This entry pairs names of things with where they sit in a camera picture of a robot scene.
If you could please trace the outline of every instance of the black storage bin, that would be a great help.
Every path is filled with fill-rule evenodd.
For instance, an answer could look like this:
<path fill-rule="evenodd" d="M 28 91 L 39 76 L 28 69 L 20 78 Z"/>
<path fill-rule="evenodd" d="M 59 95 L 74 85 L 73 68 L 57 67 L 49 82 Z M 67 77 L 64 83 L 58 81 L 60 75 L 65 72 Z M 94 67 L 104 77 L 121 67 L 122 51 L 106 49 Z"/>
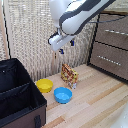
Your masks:
<path fill-rule="evenodd" d="M 18 59 L 0 61 L 0 128 L 40 128 L 47 101 Z"/>

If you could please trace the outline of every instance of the drawer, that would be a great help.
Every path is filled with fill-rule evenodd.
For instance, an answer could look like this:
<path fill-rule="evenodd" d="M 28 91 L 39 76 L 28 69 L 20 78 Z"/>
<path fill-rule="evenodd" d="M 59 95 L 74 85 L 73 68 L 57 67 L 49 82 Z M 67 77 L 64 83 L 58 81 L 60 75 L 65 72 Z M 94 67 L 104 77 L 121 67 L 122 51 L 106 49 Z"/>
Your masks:
<path fill-rule="evenodd" d="M 90 63 L 128 80 L 128 51 L 95 42 Z"/>
<path fill-rule="evenodd" d="M 118 15 L 101 14 L 100 21 L 117 19 Z M 128 17 L 119 21 L 99 23 L 96 41 L 128 49 Z"/>

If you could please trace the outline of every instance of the blue bowl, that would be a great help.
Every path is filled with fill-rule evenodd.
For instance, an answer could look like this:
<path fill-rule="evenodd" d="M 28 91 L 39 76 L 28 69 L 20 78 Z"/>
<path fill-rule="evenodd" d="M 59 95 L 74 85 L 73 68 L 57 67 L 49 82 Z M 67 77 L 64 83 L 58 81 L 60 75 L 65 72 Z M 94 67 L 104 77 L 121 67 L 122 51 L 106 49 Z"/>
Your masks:
<path fill-rule="evenodd" d="M 56 88 L 54 90 L 55 100 L 61 104 L 66 104 L 72 97 L 72 92 L 64 87 Z"/>

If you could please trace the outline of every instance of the cable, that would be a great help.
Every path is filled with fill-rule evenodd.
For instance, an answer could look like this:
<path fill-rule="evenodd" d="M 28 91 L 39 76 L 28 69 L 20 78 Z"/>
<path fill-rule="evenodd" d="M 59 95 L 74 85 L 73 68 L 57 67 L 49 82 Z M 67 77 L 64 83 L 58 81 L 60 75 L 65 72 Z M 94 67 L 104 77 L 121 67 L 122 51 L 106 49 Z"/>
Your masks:
<path fill-rule="evenodd" d="M 106 23 L 106 22 L 112 22 L 112 21 L 121 20 L 121 19 L 123 19 L 123 18 L 125 18 L 125 17 L 127 17 L 127 16 L 128 16 L 128 15 L 125 15 L 125 16 L 123 16 L 123 17 L 121 17 L 121 18 L 119 18 L 119 19 L 115 19 L 115 20 L 99 21 L 99 22 L 88 22 L 88 23 Z"/>

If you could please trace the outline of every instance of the yellow bowl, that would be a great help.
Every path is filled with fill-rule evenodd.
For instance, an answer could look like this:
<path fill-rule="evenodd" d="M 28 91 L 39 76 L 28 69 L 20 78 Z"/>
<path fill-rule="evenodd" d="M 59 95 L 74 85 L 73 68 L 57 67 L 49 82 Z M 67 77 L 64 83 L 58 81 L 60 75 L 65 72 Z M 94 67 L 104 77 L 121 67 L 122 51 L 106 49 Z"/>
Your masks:
<path fill-rule="evenodd" d="M 52 89 L 53 82 L 49 79 L 40 79 L 36 82 L 36 85 L 41 93 L 48 93 Z"/>

